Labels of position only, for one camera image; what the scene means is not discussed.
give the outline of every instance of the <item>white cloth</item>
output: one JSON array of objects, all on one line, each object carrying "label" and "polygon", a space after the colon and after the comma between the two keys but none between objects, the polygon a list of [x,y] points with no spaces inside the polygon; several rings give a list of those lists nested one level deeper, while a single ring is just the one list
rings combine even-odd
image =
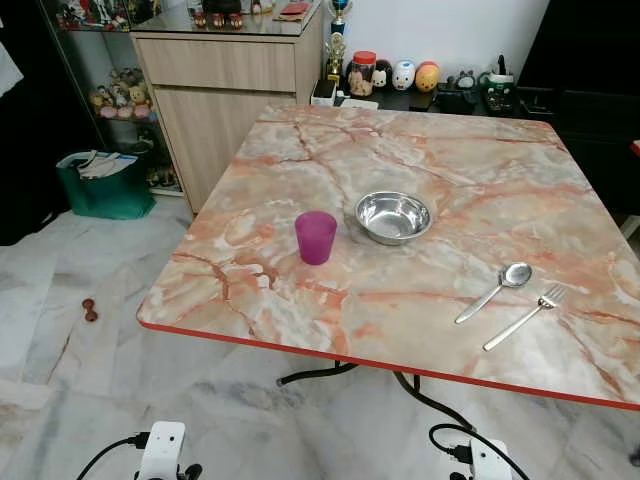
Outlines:
[{"label": "white cloth", "polygon": [[22,72],[18,70],[16,64],[11,60],[9,52],[0,43],[0,97],[11,90],[23,78]]}]

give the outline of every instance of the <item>green basket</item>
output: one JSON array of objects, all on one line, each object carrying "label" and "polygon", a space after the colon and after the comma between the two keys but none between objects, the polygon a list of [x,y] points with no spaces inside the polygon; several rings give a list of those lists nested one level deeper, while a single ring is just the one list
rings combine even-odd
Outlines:
[{"label": "green basket", "polygon": [[[80,177],[76,166],[91,152],[74,153],[56,164],[69,203],[76,215],[129,220],[147,215],[156,201],[145,183],[142,162],[132,155],[121,155],[116,161],[134,162],[113,175],[95,179]],[[109,154],[99,152],[98,157]]]}]

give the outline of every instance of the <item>spoon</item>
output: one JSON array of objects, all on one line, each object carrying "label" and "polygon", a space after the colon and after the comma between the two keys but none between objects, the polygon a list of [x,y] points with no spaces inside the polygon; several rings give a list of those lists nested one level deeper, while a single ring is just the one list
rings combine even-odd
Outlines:
[{"label": "spoon", "polygon": [[484,296],[480,297],[478,300],[473,302],[469,307],[462,312],[458,318],[456,318],[456,323],[462,323],[466,320],[469,320],[473,315],[478,313],[478,311],[484,307],[489,300],[491,300],[502,287],[509,288],[518,288],[524,285],[531,278],[531,267],[526,263],[514,263],[509,265],[508,267],[500,270],[500,275],[498,276],[498,286],[487,292]]}]

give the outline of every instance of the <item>plastic cup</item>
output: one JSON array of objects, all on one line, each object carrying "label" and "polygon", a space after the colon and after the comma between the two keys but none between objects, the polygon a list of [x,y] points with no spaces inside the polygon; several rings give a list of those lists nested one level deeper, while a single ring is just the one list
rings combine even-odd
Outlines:
[{"label": "plastic cup", "polygon": [[296,218],[300,257],[309,265],[322,265],[331,255],[338,222],[326,212],[306,212]]}]

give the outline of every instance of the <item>wooden cabinet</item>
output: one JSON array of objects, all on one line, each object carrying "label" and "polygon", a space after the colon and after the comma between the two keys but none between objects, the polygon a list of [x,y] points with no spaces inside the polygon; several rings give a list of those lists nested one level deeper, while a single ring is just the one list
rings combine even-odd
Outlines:
[{"label": "wooden cabinet", "polygon": [[156,87],[156,100],[183,188],[198,211],[267,105],[295,104],[287,95]]},{"label": "wooden cabinet", "polygon": [[194,213],[267,105],[309,103],[321,73],[321,11],[297,36],[132,32]]}]

